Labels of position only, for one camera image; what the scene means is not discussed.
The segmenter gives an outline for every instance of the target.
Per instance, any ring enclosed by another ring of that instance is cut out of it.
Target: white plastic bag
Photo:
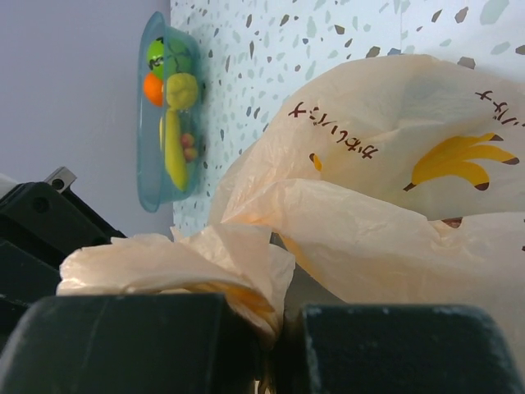
[[[271,346],[281,330],[294,256],[270,245],[269,227],[210,226],[178,242],[158,234],[113,238],[77,250],[60,267],[57,293],[161,294],[218,291]]]
[[[232,165],[210,227],[76,252],[59,293],[218,289],[271,345],[295,258],[347,302],[480,306],[525,370],[520,89],[426,56],[338,66]]]

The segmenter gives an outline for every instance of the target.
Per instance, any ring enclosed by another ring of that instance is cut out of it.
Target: metal clip
[[[54,173],[48,176],[44,182],[51,185],[51,187],[58,193],[62,193],[76,180],[76,175],[69,171],[67,167],[59,167]]]

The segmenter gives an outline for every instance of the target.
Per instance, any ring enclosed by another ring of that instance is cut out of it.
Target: banana print
[[[497,146],[479,145],[481,142],[502,140],[499,135],[488,133],[481,137],[455,136],[441,142],[414,166],[412,181],[404,191],[441,176],[460,176],[476,189],[487,190],[491,183],[489,175],[482,166],[468,160],[482,158],[508,165],[518,164],[519,158]]]
[[[319,160],[319,157],[315,153],[311,153],[309,157],[315,169],[320,172],[322,170],[322,163],[321,160]]]

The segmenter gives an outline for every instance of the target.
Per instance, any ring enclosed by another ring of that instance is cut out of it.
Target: black plastic object
[[[0,350],[27,308],[59,282],[56,269],[0,239]]]
[[[55,294],[67,255],[125,237],[71,191],[75,179],[60,167],[0,197],[0,350],[25,310]]]
[[[13,332],[1,394],[253,394],[258,343],[223,295],[49,297]]]
[[[500,330],[463,306],[309,306],[274,360],[278,393],[525,392]]]
[[[111,236],[124,237],[70,190],[58,193],[46,182],[18,185],[0,201],[0,238],[54,268],[78,248],[107,244]]]

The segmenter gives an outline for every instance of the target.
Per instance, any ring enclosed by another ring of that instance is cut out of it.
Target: yellow banana
[[[494,145],[476,145],[480,142],[502,141],[494,133],[481,137],[455,136],[431,149],[414,166],[412,181],[404,188],[409,191],[417,185],[441,176],[460,176],[478,190],[487,190],[490,177],[482,166],[468,160],[488,159],[508,165],[519,163],[513,154]]]
[[[166,138],[163,133],[163,120],[159,125],[161,149],[165,144],[164,162],[166,171],[170,175],[173,184],[181,191],[186,191],[189,184],[188,168],[184,157],[184,150],[180,143],[180,122],[176,112],[168,109],[166,111]]]

